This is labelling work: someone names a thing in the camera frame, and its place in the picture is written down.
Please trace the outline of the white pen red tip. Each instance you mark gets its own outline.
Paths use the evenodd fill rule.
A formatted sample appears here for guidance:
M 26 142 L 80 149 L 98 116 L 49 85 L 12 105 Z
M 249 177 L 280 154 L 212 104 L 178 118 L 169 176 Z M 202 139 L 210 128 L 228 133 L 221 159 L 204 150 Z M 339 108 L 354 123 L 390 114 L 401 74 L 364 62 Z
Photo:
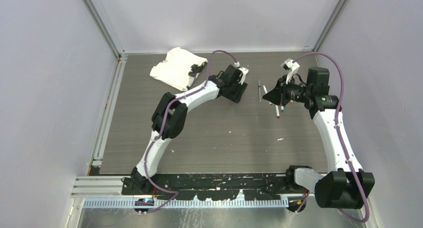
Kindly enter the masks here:
M 277 118 L 280 118 L 280 109 L 279 109 L 279 106 L 278 105 L 275 105 L 274 107 L 275 107 L 276 117 Z

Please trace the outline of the grey pen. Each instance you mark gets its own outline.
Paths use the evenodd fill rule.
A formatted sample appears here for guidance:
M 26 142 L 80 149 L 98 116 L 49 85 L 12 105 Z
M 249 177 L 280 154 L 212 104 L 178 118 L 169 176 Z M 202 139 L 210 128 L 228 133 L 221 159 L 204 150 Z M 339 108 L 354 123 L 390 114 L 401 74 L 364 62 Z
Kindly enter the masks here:
M 261 102 L 262 100 L 261 100 L 261 83 L 260 83 L 260 80 L 257 81 L 257 87 L 258 87 L 258 99 L 259 99 L 259 102 Z

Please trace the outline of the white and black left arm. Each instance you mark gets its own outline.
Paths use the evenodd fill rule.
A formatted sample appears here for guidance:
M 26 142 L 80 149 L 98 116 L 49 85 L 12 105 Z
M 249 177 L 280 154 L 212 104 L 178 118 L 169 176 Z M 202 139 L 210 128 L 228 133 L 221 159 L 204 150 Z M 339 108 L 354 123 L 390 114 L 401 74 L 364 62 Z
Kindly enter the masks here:
M 249 70 L 238 64 L 229 65 L 217 75 L 211 75 L 193 89 L 162 96 L 152 116 L 152 132 L 140 162 L 133 168 L 134 188 L 142 195 L 153 189 L 152 177 L 169 143 L 182 132 L 187 114 L 194 108 L 219 97 L 239 103 L 248 84 Z

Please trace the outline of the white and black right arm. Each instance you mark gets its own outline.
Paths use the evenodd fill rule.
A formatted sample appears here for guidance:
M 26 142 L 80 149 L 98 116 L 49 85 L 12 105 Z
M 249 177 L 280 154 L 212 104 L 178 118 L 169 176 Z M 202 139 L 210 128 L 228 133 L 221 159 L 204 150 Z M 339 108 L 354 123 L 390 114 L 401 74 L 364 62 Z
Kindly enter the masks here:
M 302 188 L 314 194 L 321 208 L 361 209 L 375 184 L 374 175 L 365 172 L 355 159 L 343 126 L 339 98 L 329 93 L 330 72 L 326 68 L 308 70 L 307 81 L 296 84 L 284 75 L 275 86 L 276 101 L 304 104 L 316 125 L 327 158 L 328 173 L 323 175 L 310 166 L 291 165 L 286 170 L 286 188 L 297 193 Z

